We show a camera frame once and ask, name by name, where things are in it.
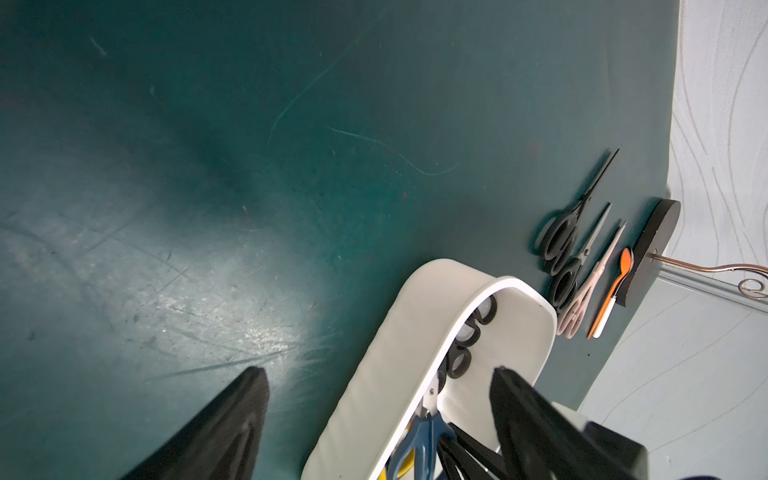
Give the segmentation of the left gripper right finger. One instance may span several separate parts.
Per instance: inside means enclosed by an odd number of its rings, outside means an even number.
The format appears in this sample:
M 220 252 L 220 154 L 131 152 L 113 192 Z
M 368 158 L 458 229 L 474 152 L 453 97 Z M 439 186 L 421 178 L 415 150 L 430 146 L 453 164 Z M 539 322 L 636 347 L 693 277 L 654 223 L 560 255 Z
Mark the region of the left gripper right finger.
M 513 479 L 647 479 L 647 449 L 596 422 L 575 426 L 517 372 L 494 370 L 490 402 Z

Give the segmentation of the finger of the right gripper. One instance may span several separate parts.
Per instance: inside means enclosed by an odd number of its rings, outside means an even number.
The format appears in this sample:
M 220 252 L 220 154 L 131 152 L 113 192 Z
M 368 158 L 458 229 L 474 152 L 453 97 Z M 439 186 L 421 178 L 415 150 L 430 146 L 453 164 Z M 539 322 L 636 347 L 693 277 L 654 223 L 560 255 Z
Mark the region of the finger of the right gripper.
M 480 478 L 480 467 L 454 438 L 447 435 L 441 436 L 438 440 L 437 454 L 442 465 L 439 479 Z
M 455 434 L 453 438 L 480 467 L 479 479 L 509 478 L 500 453 L 489 449 L 454 423 L 449 423 L 449 426 Z

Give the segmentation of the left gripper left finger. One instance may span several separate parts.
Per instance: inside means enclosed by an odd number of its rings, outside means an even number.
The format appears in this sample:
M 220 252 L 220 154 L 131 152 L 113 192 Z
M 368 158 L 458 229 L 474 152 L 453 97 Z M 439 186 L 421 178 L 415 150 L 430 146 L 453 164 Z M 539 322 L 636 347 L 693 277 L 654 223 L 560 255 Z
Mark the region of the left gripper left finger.
M 250 479 L 270 397 L 266 370 L 251 366 L 126 479 Z

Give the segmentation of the blue yellow handled scissors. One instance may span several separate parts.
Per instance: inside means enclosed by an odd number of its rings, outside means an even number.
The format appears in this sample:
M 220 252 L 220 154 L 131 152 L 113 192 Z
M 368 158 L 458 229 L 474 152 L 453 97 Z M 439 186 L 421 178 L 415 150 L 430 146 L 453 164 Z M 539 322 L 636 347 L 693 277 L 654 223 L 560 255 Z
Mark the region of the blue yellow handled scissors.
M 408 432 L 387 461 L 380 479 L 397 479 L 401 467 L 413 454 L 412 472 L 415 479 L 434 479 L 438 445 L 442 438 L 455 439 L 454 430 L 438 410 L 439 378 L 435 376 L 427 387 Z

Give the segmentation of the white storage box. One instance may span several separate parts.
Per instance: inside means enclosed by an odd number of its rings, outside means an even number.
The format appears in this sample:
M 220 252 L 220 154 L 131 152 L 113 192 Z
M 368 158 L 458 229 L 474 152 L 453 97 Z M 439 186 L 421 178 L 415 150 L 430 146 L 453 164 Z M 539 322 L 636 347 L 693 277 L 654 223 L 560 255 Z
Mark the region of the white storage box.
M 538 379 L 557 330 L 551 304 L 513 276 L 493 277 L 451 259 L 430 261 L 403 284 L 302 471 L 304 479 L 375 479 L 473 310 L 497 301 L 470 346 L 465 375 L 438 396 L 443 417 L 497 450 L 490 384 L 495 368 Z

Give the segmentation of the pink scissors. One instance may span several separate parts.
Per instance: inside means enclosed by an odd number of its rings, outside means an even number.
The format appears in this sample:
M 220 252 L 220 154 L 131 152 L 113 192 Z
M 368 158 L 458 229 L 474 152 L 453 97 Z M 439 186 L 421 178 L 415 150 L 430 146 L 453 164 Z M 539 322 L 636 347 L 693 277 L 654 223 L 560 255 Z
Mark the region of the pink scissors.
M 558 316 L 558 335 L 565 335 L 567 339 L 571 339 L 578 332 L 591 301 L 592 294 L 605 271 L 611 254 L 616 248 L 625 228 L 626 221 L 623 221 L 613 236 L 611 244 L 606 248 L 603 256 L 594 265 L 586 280 L 575 291 L 574 297 L 568 303 L 567 308 Z

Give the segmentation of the black handled steel scissors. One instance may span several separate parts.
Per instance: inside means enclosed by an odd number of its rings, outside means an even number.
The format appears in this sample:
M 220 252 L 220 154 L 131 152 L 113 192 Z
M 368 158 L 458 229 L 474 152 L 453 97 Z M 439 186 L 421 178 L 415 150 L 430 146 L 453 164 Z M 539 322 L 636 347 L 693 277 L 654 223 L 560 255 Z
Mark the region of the black handled steel scissors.
M 611 207 L 612 203 L 606 205 L 600 219 L 579 253 L 575 257 L 563 257 L 558 262 L 560 269 L 556 274 L 552 275 L 552 280 L 547 290 L 547 299 L 558 313 L 560 313 L 566 304 L 573 298 L 580 270 L 591 253 L 593 243 L 597 239 L 604 222 L 608 218 Z

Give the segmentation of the large black scissors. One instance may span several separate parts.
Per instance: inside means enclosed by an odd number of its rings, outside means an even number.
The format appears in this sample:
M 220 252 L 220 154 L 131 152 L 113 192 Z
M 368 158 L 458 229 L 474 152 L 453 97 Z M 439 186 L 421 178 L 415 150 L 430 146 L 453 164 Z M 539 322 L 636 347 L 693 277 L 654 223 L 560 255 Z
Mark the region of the large black scissors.
M 543 261 L 542 270 L 550 276 L 556 276 L 570 258 L 573 244 L 578 237 L 581 216 L 592 200 L 594 190 L 609 168 L 619 149 L 609 150 L 600 168 L 585 192 L 576 203 L 565 208 L 544 225 L 534 239 L 534 252 Z

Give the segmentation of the orange spoon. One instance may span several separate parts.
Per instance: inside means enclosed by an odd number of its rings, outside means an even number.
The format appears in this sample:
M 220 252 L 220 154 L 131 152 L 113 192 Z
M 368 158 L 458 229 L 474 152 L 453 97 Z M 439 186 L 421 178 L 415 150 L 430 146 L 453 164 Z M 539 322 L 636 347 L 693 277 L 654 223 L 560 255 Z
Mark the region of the orange spoon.
M 619 259 L 619 274 L 615 278 L 615 280 L 613 281 L 613 283 L 612 283 L 612 285 L 611 285 L 611 287 L 610 287 L 610 289 L 608 291 L 608 294 L 607 294 L 606 298 L 604 299 L 604 301 L 607 298 L 609 298 L 610 296 L 612 296 L 612 295 L 616 295 L 616 296 L 618 295 L 619 287 L 622 285 L 624 280 L 627 278 L 627 276 L 631 272 L 633 265 L 634 265 L 634 253 L 632 252 L 630 247 L 625 247 L 622 250 L 621 255 L 620 255 L 620 259 Z

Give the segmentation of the brown metal hook stand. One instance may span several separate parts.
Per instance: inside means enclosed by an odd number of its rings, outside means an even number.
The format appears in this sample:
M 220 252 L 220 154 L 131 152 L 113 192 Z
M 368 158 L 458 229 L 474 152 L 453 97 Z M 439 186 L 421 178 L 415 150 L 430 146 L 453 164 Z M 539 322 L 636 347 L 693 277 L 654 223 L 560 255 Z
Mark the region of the brown metal hook stand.
M 767 268 L 760 265 L 736 263 L 701 266 L 664 255 L 678 224 L 682 204 L 674 199 L 661 199 L 653 209 L 641 231 L 632 254 L 634 265 L 619 287 L 617 304 L 630 307 L 641 301 L 641 296 L 654 282 L 661 266 L 667 265 L 698 274 L 742 272 L 736 289 L 740 295 L 756 301 L 767 300 Z

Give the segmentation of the small black handled scissors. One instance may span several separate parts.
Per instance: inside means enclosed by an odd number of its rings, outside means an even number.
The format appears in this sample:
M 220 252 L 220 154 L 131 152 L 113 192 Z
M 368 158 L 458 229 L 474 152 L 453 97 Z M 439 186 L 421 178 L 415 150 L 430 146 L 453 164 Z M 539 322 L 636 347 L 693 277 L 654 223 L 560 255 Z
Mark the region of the small black handled scissors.
M 494 295 L 490 295 L 464 320 L 438 368 L 439 392 L 443 390 L 448 379 L 459 379 L 469 370 L 472 362 L 470 348 L 479 341 L 482 334 L 481 327 L 489 325 L 495 319 L 497 311 L 497 299 Z

